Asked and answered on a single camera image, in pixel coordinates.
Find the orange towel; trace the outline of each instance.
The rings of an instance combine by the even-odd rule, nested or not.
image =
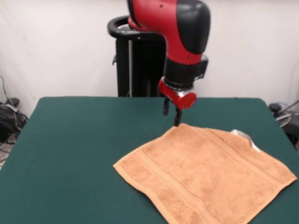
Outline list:
[[[245,224],[297,178],[243,137],[181,124],[120,159],[170,224]]]

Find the floor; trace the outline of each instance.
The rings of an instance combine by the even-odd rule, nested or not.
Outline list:
[[[10,151],[12,150],[12,145],[2,144],[0,147],[0,170],[5,163],[5,159],[9,156]]]

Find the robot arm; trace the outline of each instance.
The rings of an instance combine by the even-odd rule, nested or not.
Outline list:
[[[210,30],[210,10],[199,0],[128,0],[129,23],[139,30],[154,31],[166,40],[164,76],[159,83],[169,101],[177,107],[175,125],[182,110],[191,107],[196,94],[193,83],[203,78],[207,59],[203,56]]]

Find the white wall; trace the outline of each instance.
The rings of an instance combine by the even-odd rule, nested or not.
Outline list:
[[[206,2],[210,64],[196,82],[198,96],[298,98],[299,2]],[[0,71],[8,94],[20,98],[27,115],[43,96],[117,96],[106,25],[127,13],[126,0],[0,0]]]

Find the green tablecloth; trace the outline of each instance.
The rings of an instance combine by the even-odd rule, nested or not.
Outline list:
[[[0,222],[166,223],[112,167],[172,126],[174,108],[165,118],[162,106],[162,98],[41,99],[0,171]],[[182,121],[244,131],[299,176],[298,154],[259,99],[201,98]],[[283,190],[252,223],[298,223],[298,186]]]

